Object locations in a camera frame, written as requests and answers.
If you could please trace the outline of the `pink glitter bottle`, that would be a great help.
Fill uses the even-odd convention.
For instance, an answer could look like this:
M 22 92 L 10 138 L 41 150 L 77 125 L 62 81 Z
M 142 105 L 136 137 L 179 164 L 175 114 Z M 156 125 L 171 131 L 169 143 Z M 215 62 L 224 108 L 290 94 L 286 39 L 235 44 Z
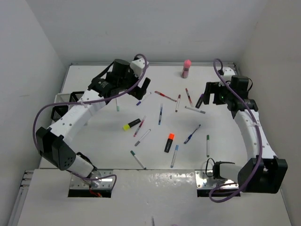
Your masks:
M 182 74 L 181 74 L 182 78 L 186 79 L 188 77 L 190 67 L 191 67 L 191 61 L 189 59 L 185 60 L 183 64 Z

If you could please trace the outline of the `orange cap black highlighter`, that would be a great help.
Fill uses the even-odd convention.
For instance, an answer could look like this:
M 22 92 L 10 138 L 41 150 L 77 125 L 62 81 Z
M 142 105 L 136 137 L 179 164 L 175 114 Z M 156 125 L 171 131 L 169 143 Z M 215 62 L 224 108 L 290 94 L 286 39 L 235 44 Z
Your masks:
M 168 136 L 167 142 L 166 142 L 165 149 L 164 149 L 165 153 L 169 153 L 173 140 L 174 140 L 174 134 L 170 133 Z

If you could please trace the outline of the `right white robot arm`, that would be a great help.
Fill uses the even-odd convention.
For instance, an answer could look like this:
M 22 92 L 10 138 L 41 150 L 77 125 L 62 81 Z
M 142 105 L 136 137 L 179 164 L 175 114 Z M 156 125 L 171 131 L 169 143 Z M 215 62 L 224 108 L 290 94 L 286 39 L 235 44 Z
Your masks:
M 225 86 L 220 82 L 207 82 L 203 93 L 203 104 L 209 104 L 214 95 L 215 105 L 227 105 L 238 125 L 247 152 L 247 163 L 240 167 L 233 162 L 214 163 L 211 177 L 236 182 L 246 193 L 275 194 L 280 189 L 288 165 L 277 157 L 269 145 L 259 120 L 256 101 L 249 99 L 249 78 L 228 76 Z

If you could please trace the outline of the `yellow cap black highlighter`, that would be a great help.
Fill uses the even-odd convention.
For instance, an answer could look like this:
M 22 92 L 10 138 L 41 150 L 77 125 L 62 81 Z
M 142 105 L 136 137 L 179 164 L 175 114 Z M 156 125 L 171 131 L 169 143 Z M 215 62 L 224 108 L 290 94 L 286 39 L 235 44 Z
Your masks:
M 132 122 L 129 122 L 123 126 L 123 130 L 126 131 L 126 130 L 132 128 L 133 126 L 139 124 L 140 122 L 141 122 L 141 120 L 139 118 Z

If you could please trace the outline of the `mint cap white marker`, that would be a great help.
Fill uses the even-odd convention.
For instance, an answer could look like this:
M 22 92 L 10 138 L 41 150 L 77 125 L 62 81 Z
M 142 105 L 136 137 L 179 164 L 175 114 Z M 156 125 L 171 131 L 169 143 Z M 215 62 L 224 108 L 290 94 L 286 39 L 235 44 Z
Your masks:
M 115 99 L 115 103 L 116 103 L 116 110 L 117 110 L 117 112 L 119 112 L 119 111 L 120 111 L 120 108 L 119 108 L 119 104 L 118 104 L 117 98 Z

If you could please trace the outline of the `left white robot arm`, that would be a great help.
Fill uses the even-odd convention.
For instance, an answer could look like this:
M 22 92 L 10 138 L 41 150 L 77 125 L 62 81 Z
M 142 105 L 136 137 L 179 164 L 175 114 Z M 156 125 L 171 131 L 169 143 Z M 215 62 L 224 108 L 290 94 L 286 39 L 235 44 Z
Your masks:
M 82 127 L 112 99 L 129 94 L 141 100 L 150 83 L 144 75 L 149 66 L 145 56 L 138 54 L 132 62 L 115 59 L 95 76 L 77 102 L 62 102 L 69 109 L 48 128 L 33 130 L 38 153 L 61 171 L 67 171 L 85 181 L 95 181 L 97 168 L 70 143 Z

